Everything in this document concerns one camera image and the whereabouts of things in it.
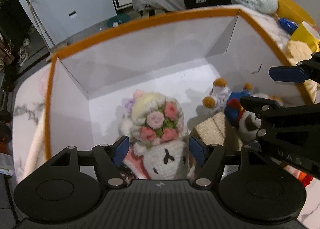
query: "yellow container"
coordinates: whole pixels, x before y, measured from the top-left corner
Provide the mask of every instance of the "yellow container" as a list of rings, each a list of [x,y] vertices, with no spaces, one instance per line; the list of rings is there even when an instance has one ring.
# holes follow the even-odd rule
[[[293,0],[278,0],[278,10],[276,14],[279,18],[287,18],[298,24],[302,24],[302,22],[305,21],[311,26],[316,25],[311,16]]]

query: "beige cloth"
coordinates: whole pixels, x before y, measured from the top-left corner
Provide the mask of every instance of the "beige cloth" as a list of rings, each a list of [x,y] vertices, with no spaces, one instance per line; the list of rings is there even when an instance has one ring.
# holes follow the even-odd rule
[[[39,119],[36,132],[32,139],[32,144],[29,149],[28,157],[24,167],[23,178],[25,179],[42,164],[45,163],[44,158],[44,116],[45,110],[43,110]]]
[[[216,143],[227,150],[241,150],[243,143],[235,128],[227,120],[223,112],[196,125],[190,132],[191,136],[200,138],[205,144]]]
[[[296,66],[302,60],[311,58],[312,51],[308,45],[302,41],[289,40],[284,49],[284,55],[292,66]],[[312,80],[306,80],[303,85],[309,93],[313,102],[316,101],[317,83]]]

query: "stuffed toy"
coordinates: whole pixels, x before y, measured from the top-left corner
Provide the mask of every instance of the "stuffed toy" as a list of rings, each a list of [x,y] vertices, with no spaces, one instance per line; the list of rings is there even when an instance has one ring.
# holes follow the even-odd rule
[[[304,187],[310,185],[311,181],[313,180],[313,176],[310,176],[307,173],[291,167],[285,163],[282,163],[281,166],[284,167],[284,169],[291,175],[293,175],[296,179],[298,179]]]
[[[253,112],[246,111],[240,104],[240,98],[250,96],[251,91],[251,84],[246,83],[242,92],[233,92],[227,87],[225,79],[218,78],[213,82],[213,88],[209,96],[202,101],[203,106],[211,109],[213,114],[224,111],[231,125],[238,129],[239,136],[244,144],[256,138],[261,125],[261,120]],[[252,96],[276,100],[283,105],[282,100],[277,96],[268,96],[263,93]]]
[[[124,164],[137,178],[185,179],[193,160],[183,139],[188,134],[178,101],[161,93],[137,90],[125,105],[128,116],[119,134],[129,137],[132,148]]]

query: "crochet flower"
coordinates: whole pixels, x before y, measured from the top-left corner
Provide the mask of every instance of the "crochet flower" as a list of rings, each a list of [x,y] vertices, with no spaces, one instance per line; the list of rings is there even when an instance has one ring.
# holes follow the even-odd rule
[[[179,135],[175,129],[165,128],[161,139],[163,141],[171,141],[178,139]]]
[[[125,104],[125,109],[127,110],[127,113],[132,113],[132,107],[134,105],[135,100],[131,99]]]
[[[158,138],[155,138],[155,139],[153,140],[153,142],[151,142],[151,145],[152,145],[152,146],[157,146],[157,145],[160,145],[161,142],[162,142],[162,139],[158,137]]]
[[[144,95],[146,92],[143,91],[143,90],[136,90],[133,94],[133,99],[136,100],[138,99],[139,97],[141,97],[142,95]]]
[[[178,120],[178,123],[176,125],[176,130],[177,132],[181,132],[183,130],[183,127],[184,127],[184,122],[183,122],[183,118],[181,117],[179,120]]]
[[[164,121],[163,113],[159,111],[153,111],[147,116],[147,124],[153,129],[159,129],[162,127]]]
[[[142,126],[140,129],[140,140],[143,142],[151,142],[153,141],[155,138],[157,137],[156,132],[149,128],[149,127],[145,127]]]
[[[175,103],[169,102],[165,105],[164,114],[171,121],[175,121],[177,119],[178,113],[179,111],[177,110]]]

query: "orange pompom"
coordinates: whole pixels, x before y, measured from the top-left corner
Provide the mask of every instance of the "orange pompom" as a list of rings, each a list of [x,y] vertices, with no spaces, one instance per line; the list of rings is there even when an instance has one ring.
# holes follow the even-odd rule
[[[252,85],[249,84],[249,83],[245,83],[244,86],[243,86],[243,89],[251,91],[252,90]]]
[[[212,97],[207,96],[202,100],[202,104],[206,108],[213,108],[216,105],[216,101]]]
[[[225,87],[227,85],[227,81],[224,78],[218,78],[213,82],[214,87]]]

